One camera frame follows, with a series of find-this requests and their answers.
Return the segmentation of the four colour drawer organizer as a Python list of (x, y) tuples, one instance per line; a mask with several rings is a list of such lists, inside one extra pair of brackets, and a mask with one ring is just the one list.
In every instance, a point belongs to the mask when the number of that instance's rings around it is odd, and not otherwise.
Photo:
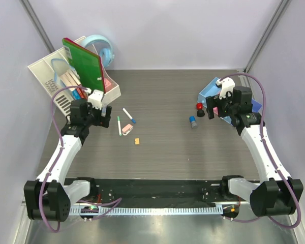
[[(203, 104), (203, 110), (205, 112), (205, 115), (208, 116), (206, 108), (206, 97), (209, 96), (214, 96), (215, 100), (215, 107), (213, 108), (214, 110), (214, 117), (218, 116), (218, 109), (217, 109), (217, 101), (219, 100), (219, 93), (220, 93), (220, 88), (216, 86), (216, 81), (219, 78), (214, 78), (199, 94), (198, 94), (198, 100), (197, 103), (202, 103)], [(232, 126), (236, 128), (245, 128), (249, 127), (251, 125), (265, 125), (265, 122), (261, 121), (261, 114), (259, 113), (260, 108), (262, 105), (258, 102), (256, 102), (252, 98), (252, 112), (250, 113), (243, 113), (243, 114), (238, 114), (234, 116), (227, 116), (227, 117), (221, 117), (221, 119), (225, 120)]]

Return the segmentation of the green capped marker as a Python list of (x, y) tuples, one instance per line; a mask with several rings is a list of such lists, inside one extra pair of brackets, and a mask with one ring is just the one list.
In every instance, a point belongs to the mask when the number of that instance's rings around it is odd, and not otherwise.
[(117, 116), (117, 126), (118, 126), (118, 134), (119, 136), (122, 136), (120, 116)]

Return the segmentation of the blue grey glue stick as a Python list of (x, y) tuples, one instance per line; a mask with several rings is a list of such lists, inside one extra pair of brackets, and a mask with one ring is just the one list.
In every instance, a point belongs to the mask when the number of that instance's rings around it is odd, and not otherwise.
[(194, 116), (190, 116), (189, 120), (190, 120), (190, 123), (191, 123), (191, 128), (192, 129), (196, 129), (198, 127), (198, 125), (197, 125), (195, 117)]

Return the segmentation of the blue capped marker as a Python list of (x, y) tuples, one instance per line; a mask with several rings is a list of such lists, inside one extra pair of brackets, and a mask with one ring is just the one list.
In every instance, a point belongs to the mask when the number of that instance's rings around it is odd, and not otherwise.
[(126, 114), (126, 116), (130, 119), (130, 121), (135, 124), (136, 123), (136, 120), (129, 114), (129, 112), (126, 110), (126, 108), (123, 108), (122, 109), (123, 112)]

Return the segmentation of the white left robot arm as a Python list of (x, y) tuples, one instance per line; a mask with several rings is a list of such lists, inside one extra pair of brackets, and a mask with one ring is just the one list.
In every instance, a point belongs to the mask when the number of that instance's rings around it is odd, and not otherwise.
[(24, 185), (27, 215), (31, 220), (63, 222), (70, 208), (79, 200), (92, 203), (97, 199), (99, 189), (90, 177), (78, 177), (65, 186), (69, 168), (81, 150), (91, 126), (109, 127), (112, 107), (94, 108), (85, 99), (71, 103), (69, 120), (59, 130), (58, 145), (45, 169), (36, 180)]

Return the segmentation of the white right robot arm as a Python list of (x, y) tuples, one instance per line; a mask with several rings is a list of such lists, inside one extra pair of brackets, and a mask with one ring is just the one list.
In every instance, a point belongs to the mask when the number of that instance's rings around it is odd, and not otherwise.
[(253, 110), (250, 88), (236, 86), (205, 98), (209, 119), (229, 117), (238, 135), (246, 143), (259, 174), (259, 185), (243, 176), (224, 176), (219, 193), (226, 201), (239, 197), (247, 201), (255, 216), (272, 217), (300, 214), (303, 192), (300, 179), (293, 179), (280, 162), (269, 141), (262, 115)]

